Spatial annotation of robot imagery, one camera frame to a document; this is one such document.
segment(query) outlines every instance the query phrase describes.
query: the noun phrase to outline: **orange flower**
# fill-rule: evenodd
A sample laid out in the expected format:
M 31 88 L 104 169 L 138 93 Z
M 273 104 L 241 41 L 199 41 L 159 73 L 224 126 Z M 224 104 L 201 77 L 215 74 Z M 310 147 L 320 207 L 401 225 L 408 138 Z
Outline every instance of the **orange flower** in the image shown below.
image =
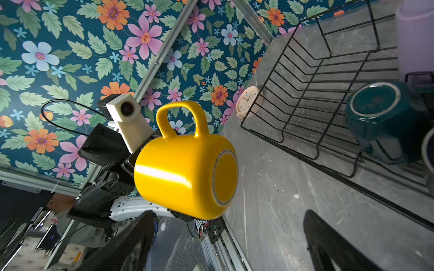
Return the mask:
M 259 64 L 261 63 L 261 61 L 262 61 L 262 57 L 260 57 L 260 58 L 258 58 L 258 60 L 255 60 L 255 62 L 253 62 L 253 69 L 252 69 L 252 72 L 253 73 L 255 73 L 256 72 L 256 69 L 258 68 L 258 66 L 259 66 Z
M 214 88 L 214 92 L 211 93 L 211 102 L 215 106 L 223 105 L 226 102 L 226 97 L 228 96 L 227 88 L 223 85 L 219 85 Z
M 128 10 L 124 10 L 127 5 L 125 5 L 124 1 L 118 0 L 102 0 L 103 5 L 98 6 L 96 10 L 99 14 L 99 19 L 102 23 L 107 23 L 107 28 L 114 30 L 116 26 L 116 30 L 124 29 L 123 25 L 127 24 L 127 19 L 130 17 L 130 12 Z
M 267 14 L 268 19 L 271 21 L 271 24 L 275 26 L 283 25 L 283 19 L 285 18 L 285 16 L 280 13 L 280 10 L 275 10 L 274 8 L 271 8 L 269 11 L 267 11 Z
M 53 112 L 51 112 L 51 111 L 44 111 L 44 115 L 46 116 L 46 118 L 47 118 L 49 121 L 53 119 Z M 42 113 L 39 114 L 39 118 L 40 118 L 42 121 L 46 121 L 45 118 L 44 118 L 44 116 L 42 116 Z
M 101 100 L 104 99 L 105 97 L 109 96 L 110 94 L 130 94 L 130 95 L 134 95 L 134 92 L 128 92 L 130 90 L 130 87 L 127 86 L 126 84 L 122 84 L 121 87 L 119 87 L 119 83 L 118 82 L 110 82 L 109 86 L 104 86 L 101 90 L 101 93 L 104 94 L 105 96 L 101 96 Z
M 29 150 L 36 149 L 37 153 L 45 153 L 45 151 L 50 153 L 54 151 L 53 146 L 59 145 L 59 142 L 54 140 L 56 138 L 55 133 L 48 133 L 47 129 L 39 129 L 39 132 L 31 130 L 29 136 L 24 137 L 24 142 L 28 143 L 27 148 Z

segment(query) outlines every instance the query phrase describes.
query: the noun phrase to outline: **gray marble countertop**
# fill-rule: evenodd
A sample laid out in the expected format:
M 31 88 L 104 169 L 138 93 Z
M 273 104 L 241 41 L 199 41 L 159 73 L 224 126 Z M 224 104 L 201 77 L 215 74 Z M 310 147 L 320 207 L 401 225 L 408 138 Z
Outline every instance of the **gray marble countertop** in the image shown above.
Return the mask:
M 372 5 L 374 15 L 394 13 L 396 5 L 395 0 L 377 1 Z M 329 23 L 331 28 L 344 20 L 357 23 L 357 12 L 324 23 Z M 393 45 L 393 26 L 392 20 L 378 27 L 379 31 L 383 29 L 390 33 L 383 44 Z M 370 43 L 363 31 L 366 30 L 361 28 L 355 33 L 336 35 L 330 39 L 332 51 L 348 52 L 357 48 L 361 41 Z M 311 49 L 321 54 L 315 49 L 320 46 L 315 41 L 317 32 L 315 27 L 307 27 L 296 35 L 300 40 L 309 41 Z M 345 35 L 353 43 L 346 42 Z M 289 35 L 285 35 L 273 41 L 250 81 L 251 85 L 259 86 L 265 82 L 288 39 Z M 232 114 L 221 132 L 234 145 L 239 164 L 238 188 L 225 215 L 254 270 L 313 270 L 302 224 L 308 209 L 320 215 L 384 270 L 434 270 L 434 232 L 261 140 L 242 129 L 240 123 L 241 119 Z M 269 132 L 270 137 L 275 132 L 256 117 L 246 119 L 245 126 L 263 134 Z M 313 134 L 306 136 L 315 139 Z M 307 155 L 312 148 L 291 136 L 285 136 L 283 144 Z M 322 157 L 318 163 L 345 168 L 345 163 L 333 156 L 323 154 Z M 427 196 L 426 191 L 417 192 L 363 168 L 351 180 L 434 221 L 434 199 Z

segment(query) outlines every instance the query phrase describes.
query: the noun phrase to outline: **black cable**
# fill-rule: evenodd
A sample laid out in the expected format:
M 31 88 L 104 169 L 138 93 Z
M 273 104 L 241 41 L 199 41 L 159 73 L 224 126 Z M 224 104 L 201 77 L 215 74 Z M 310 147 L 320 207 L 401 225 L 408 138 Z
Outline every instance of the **black cable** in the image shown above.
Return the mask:
M 44 104 L 41 106 L 41 115 L 42 115 L 42 117 L 43 117 L 43 118 L 44 118 L 48 123 L 50 123 L 50 124 L 52 124 L 52 125 L 54 125 L 54 126 L 56 126 L 56 127 L 59 127 L 59 128 L 61 128 L 61 129 L 64 129 L 64 130 L 66 130 L 66 131 L 69 131 L 69 132 L 72 132 L 72 133 L 76 133 L 76 134 L 82 134 L 82 135 L 85 135 L 85 136 L 89 136 L 88 134 L 84 134 L 84 133 L 81 133 L 81 132 L 73 131 L 73 130 L 70 130 L 70 129 L 68 129 L 68 128 L 64 128 L 64 127 L 62 127 L 62 126 L 59 126 L 59 125 L 53 123 L 52 121 L 50 121 L 50 120 L 46 117 L 46 115 L 44 114 L 44 108 L 47 106 L 47 104 L 51 104 L 51 103 L 56 102 L 56 101 L 67 101 L 67 102 L 70 102 L 70 103 L 73 103 L 73 104 L 78 104 L 78 105 L 80 105 L 80 106 L 82 106 L 82 107 L 84 107 L 84 108 L 87 108 L 87 109 L 89 109 L 89 110 L 92 110 L 93 112 L 97 113 L 98 115 L 101 115 L 101 116 L 104 117 L 103 114 L 101 114 L 100 112 L 96 111 L 95 109 L 90 108 L 90 107 L 85 106 L 85 105 L 82 105 L 82 104 L 80 104 L 80 103 L 78 103 L 78 102 L 76 102 L 76 101 L 71 101 L 71 100 L 67 100 L 67 99 L 56 99 L 56 100 L 50 100 L 50 101 L 44 103 Z

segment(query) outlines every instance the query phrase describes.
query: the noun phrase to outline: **camera lens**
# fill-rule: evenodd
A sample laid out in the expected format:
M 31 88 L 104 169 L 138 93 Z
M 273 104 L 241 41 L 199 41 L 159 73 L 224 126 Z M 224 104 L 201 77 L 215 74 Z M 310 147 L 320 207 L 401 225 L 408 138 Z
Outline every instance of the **camera lens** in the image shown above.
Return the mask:
M 128 102 L 125 101 L 122 105 L 121 105 L 121 113 L 122 115 L 128 117 L 129 115 L 131 115 L 134 112 L 134 107 L 133 105 Z

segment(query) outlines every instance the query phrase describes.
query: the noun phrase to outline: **floral wallpaper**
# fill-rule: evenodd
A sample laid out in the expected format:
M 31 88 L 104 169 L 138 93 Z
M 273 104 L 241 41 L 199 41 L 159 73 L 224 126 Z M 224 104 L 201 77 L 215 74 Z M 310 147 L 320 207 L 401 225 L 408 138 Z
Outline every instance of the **floral wallpaper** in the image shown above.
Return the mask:
M 5 0 L 0 6 L 0 163 L 80 184 L 89 162 L 77 152 L 106 120 L 96 109 L 113 93 L 134 94 L 185 0 Z M 200 0 L 140 105 L 156 130 L 162 104 L 192 100 L 221 131 L 258 67 L 263 42 L 226 0 Z M 189 111 L 173 108 L 171 126 L 194 132 Z

